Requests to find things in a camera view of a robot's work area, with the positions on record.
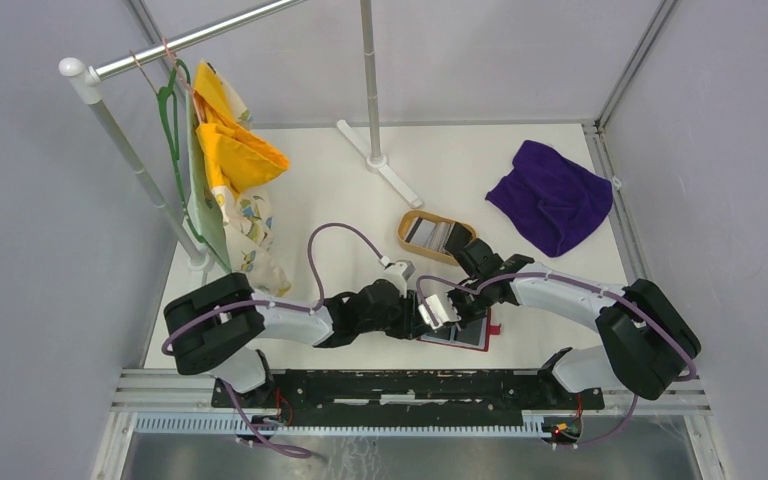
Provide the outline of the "oval wooden tray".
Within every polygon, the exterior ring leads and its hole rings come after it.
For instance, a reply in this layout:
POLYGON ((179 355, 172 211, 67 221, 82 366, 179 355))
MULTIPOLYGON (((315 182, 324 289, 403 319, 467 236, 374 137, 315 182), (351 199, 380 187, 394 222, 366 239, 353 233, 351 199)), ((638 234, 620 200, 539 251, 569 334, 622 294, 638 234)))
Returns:
POLYGON ((396 232, 404 250, 450 265, 458 262, 449 248, 458 250, 477 238, 466 223, 416 209, 402 216, 396 232))

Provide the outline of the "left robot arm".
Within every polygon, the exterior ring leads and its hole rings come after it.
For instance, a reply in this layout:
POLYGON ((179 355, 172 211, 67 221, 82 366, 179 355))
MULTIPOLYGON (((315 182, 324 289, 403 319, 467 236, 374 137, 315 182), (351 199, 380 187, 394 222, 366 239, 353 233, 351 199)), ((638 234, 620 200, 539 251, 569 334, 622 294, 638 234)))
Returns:
POLYGON ((272 399, 274 381, 265 354, 248 346, 254 340, 339 348, 371 332, 413 340, 432 330, 417 294, 387 279, 307 305, 265 294, 232 273, 173 300, 163 315, 168 337, 161 351, 178 373, 208 373, 255 408, 272 399))

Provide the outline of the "red card holder wallet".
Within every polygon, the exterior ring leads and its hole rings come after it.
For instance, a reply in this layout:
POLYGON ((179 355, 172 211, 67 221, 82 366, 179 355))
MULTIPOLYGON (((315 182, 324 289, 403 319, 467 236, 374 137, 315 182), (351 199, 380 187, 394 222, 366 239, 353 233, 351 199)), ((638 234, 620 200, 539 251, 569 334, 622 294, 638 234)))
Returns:
POLYGON ((501 334, 501 326, 492 321, 492 311, 488 310, 480 320, 465 327, 447 326, 435 332, 422 335, 419 340, 426 343, 447 347, 487 352, 491 338, 501 334))

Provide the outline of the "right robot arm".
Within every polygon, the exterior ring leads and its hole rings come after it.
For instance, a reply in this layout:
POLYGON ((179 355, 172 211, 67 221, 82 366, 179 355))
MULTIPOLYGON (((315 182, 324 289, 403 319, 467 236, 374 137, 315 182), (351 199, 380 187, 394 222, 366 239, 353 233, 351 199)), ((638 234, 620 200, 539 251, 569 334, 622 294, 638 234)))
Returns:
POLYGON ((696 378, 697 336, 663 291, 637 279, 629 286, 592 282, 514 254, 507 259, 474 240, 455 256, 465 284, 435 306, 441 325, 465 325, 496 304, 548 311, 594 332, 599 345, 568 348, 544 367, 540 400, 562 408, 589 388, 624 388, 654 401, 673 383, 696 378))

